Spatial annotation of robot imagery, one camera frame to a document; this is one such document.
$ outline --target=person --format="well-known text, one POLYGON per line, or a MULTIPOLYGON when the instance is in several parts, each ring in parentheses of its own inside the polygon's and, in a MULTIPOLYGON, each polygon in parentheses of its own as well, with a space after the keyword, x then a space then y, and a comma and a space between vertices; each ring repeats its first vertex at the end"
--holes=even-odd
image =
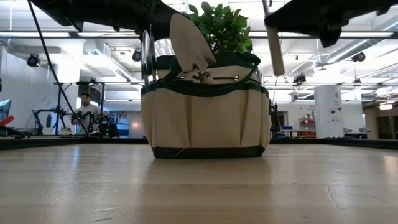
MULTIPOLYGON (((101 115, 101 109, 98 106, 92 105, 90 104, 90 94, 88 93, 82 93, 80 95, 81 98, 81 107, 78 108, 75 113, 79 113, 79 111, 81 111, 81 114, 84 115, 87 112, 93 112, 94 113, 94 119, 96 119, 97 117, 99 117, 101 115)), ((84 120, 81 121, 84 125, 84 127, 87 129, 88 131, 88 126, 90 124, 90 117, 87 116, 84 120)), ((77 124, 80 127, 80 131, 84 132, 83 128, 80 126, 79 121, 78 120, 72 120, 72 124, 77 124)), ((93 124, 93 129, 94 131, 97 129, 98 124, 93 124)))

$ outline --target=wooden table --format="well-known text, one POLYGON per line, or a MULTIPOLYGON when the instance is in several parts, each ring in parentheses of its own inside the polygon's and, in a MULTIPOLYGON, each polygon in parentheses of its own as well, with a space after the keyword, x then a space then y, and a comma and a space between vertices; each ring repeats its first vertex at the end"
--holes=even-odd
POLYGON ((398 152, 271 145, 154 159, 148 145, 0 151, 3 224, 397 223, 398 152))

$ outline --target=green plant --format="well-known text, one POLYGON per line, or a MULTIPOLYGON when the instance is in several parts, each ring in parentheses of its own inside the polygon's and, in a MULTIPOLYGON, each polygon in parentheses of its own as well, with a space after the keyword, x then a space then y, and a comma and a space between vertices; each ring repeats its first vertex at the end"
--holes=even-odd
POLYGON ((189 5, 193 13, 187 15, 205 36, 213 53, 246 52, 252 47, 249 38, 250 27, 247 17, 239 15, 240 9, 232 11, 229 6, 211 7, 202 2, 203 14, 199 15, 195 6, 189 5))

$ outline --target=monitor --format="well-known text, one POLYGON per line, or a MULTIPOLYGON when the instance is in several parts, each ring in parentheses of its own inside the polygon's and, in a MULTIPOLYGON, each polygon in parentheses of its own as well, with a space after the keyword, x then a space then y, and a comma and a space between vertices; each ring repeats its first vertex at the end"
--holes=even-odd
POLYGON ((11 107, 11 100, 0 101, 0 121, 8 118, 10 107, 11 107))

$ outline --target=garden tool bag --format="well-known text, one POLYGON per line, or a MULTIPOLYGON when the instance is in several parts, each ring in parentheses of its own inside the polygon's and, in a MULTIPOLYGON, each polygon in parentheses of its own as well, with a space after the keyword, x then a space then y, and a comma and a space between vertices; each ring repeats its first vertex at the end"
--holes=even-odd
POLYGON ((256 157, 270 140, 269 97, 253 54, 215 54, 215 84, 182 73, 172 56, 157 60, 159 79, 141 90, 144 130, 155 157, 256 157))

